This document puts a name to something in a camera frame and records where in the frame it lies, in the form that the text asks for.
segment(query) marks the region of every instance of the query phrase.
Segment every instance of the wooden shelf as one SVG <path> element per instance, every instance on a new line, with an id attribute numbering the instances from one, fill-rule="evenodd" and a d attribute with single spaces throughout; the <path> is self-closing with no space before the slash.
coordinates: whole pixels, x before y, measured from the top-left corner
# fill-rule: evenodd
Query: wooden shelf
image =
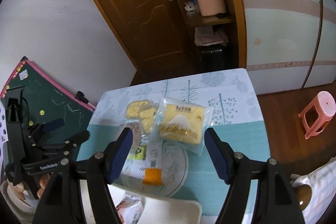
<path id="1" fill-rule="evenodd" d="M 217 25 L 232 23 L 233 20 L 229 17 L 218 18 L 216 16 L 203 17 L 198 12 L 187 12 L 186 18 L 190 27 L 200 27 L 205 25 Z"/>

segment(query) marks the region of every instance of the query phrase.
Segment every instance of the chalkboard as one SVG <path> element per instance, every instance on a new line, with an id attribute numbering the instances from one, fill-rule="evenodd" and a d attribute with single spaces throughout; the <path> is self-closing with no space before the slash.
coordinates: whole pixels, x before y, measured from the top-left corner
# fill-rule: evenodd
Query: chalkboard
<path id="1" fill-rule="evenodd" d="M 93 109 L 75 99 L 27 58 L 17 65 L 0 93 L 3 104 L 7 90 L 17 86 L 25 86 L 23 97 L 27 103 L 22 102 L 24 127 L 37 122 L 42 124 L 58 118 L 64 119 L 63 127 L 44 134 L 39 143 L 60 143 L 87 129 Z M 73 151 L 73 159 L 77 158 L 78 151 L 79 147 Z"/>

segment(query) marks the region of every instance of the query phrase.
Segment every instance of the plastic bag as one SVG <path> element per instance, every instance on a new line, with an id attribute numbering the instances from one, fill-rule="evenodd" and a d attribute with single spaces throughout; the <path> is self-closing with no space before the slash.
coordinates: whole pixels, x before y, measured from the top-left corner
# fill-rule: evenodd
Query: plastic bag
<path id="1" fill-rule="evenodd" d="M 139 106 L 150 104 L 149 100 L 134 101 L 129 103 L 126 107 L 126 118 L 127 119 L 138 119 L 139 118 Z"/>
<path id="2" fill-rule="evenodd" d="M 145 134 L 150 134 L 154 128 L 155 116 L 159 104 L 146 104 L 139 106 L 139 118 Z"/>
<path id="3" fill-rule="evenodd" d="M 166 185 L 167 182 L 162 178 L 162 143 L 163 140 L 149 141 L 145 160 L 127 160 L 122 173 L 141 179 L 144 184 Z"/>
<path id="4" fill-rule="evenodd" d="M 178 142 L 201 155 L 204 132 L 209 127 L 213 107 L 202 107 L 172 98 L 161 98 L 156 117 L 156 134 Z"/>
<path id="5" fill-rule="evenodd" d="M 143 128 L 140 122 L 125 121 L 124 123 L 120 125 L 119 131 L 116 134 L 114 140 L 117 140 L 119 138 L 120 134 L 122 133 L 125 127 L 130 128 L 133 132 L 133 143 L 132 143 L 131 149 L 129 150 L 127 158 L 135 159 L 136 155 L 139 154 L 137 153 L 137 150 L 139 149 L 139 145 L 141 143 L 141 138 L 144 134 L 144 131 L 143 131 Z"/>
<path id="6" fill-rule="evenodd" d="M 144 205 L 140 197 L 125 195 L 115 209 L 122 224 L 136 224 L 142 215 Z"/>

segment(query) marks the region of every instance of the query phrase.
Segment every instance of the pink container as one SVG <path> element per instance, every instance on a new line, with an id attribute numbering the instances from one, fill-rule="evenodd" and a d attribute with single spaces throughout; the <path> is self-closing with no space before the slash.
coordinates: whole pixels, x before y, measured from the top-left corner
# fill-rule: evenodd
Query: pink container
<path id="1" fill-rule="evenodd" d="M 197 0 L 201 15 L 204 17 L 214 16 L 218 13 L 226 13 L 224 0 Z"/>

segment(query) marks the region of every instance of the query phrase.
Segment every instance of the pink stool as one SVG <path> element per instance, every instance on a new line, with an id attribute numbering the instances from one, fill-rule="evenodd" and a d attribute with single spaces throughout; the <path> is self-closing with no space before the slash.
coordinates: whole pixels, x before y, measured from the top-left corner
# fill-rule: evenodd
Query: pink stool
<path id="1" fill-rule="evenodd" d="M 306 121 L 306 113 L 310 109 L 314 109 L 319 115 L 311 127 L 308 126 Z M 302 118 L 303 126 L 306 130 L 305 138 L 317 136 L 328 125 L 336 112 L 336 104 L 332 95 L 328 91 L 320 91 L 315 98 L 302 110 L 299 117 Z"/>

